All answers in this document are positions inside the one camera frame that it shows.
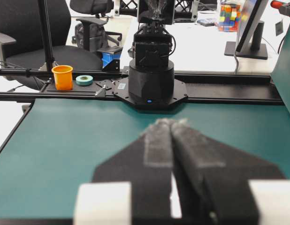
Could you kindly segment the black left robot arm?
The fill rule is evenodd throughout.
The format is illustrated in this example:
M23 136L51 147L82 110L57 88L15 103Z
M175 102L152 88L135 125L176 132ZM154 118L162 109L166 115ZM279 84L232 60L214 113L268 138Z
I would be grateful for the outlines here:
M172 0L141 0L128 77L118 97L140 109L167 109L186 97L186 86L175 79L169 60L176 42L165 25L174 20ZM128 146L95 168L93 181L80 187L96 195L89 207L76 206L75 221L92 225L167 225L174 165L172 120L157 120Z

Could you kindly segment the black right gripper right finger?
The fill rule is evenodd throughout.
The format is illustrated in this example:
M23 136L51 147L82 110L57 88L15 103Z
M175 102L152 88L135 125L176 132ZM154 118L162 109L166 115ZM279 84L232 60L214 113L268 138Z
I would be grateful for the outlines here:
M218 225L290 225L290 180L279 166L210 138L185 121L170 125L175 155Z

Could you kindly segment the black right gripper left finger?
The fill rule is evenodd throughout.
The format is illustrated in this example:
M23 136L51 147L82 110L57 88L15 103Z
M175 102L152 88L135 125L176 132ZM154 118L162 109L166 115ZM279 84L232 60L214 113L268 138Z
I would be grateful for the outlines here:
M159 120L80 185L74 224L169 224L172 166L170 125Z

